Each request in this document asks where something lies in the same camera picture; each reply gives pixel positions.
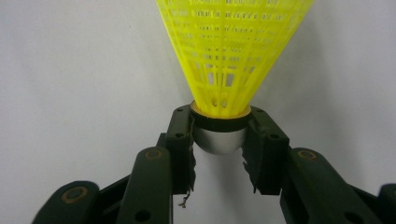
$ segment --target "yellow shuttlecock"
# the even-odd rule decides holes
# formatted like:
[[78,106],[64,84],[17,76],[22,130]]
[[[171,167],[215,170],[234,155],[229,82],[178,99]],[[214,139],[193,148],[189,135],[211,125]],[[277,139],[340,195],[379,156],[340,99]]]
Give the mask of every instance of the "yellow shuttlecock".
[[239,117],[314,0],[157,0],[200,113]]

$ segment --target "white wall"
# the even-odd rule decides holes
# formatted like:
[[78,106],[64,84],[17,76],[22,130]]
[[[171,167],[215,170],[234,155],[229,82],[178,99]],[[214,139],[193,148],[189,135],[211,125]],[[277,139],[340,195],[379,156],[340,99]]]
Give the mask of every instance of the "white wall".
[[[317,0],[252,101],[375,194],[396,182],[395,9]],[[29,223],[73,180],[128,175],[192,100],[154,0],[2,1],[0,50],[0,223]],[[195,149],[175,223],[285,222],[277,197],[252,194],[240,154]]]

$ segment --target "screw hole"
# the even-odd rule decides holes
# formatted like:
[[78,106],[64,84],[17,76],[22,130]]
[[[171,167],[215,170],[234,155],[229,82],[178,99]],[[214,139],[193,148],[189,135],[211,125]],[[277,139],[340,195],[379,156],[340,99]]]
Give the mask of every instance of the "screw hole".
[[147,210],[140,210],[134,215],[134,220],[138,222],[145,222],[149,220],[151,217],[151,213]]
[[270,137],[273,138],[273,139],[278,139],[278,138],[279,138],[279,135],[277,135],[277,134],[275,134],[275,133],[271,133],[271,134],[270,134]]
[[67,198],[69,199],[76,199],[79,195],[82,194],[82,189],[71,189],[68,191]]
[[362,224],[362,223],[364,223],[363,219],[361,219],[361,217],[356,215],[355,213],[345,212],[344,216],[346,217],[346,220],[348,220],[350,223],[353,223],[353,224]]

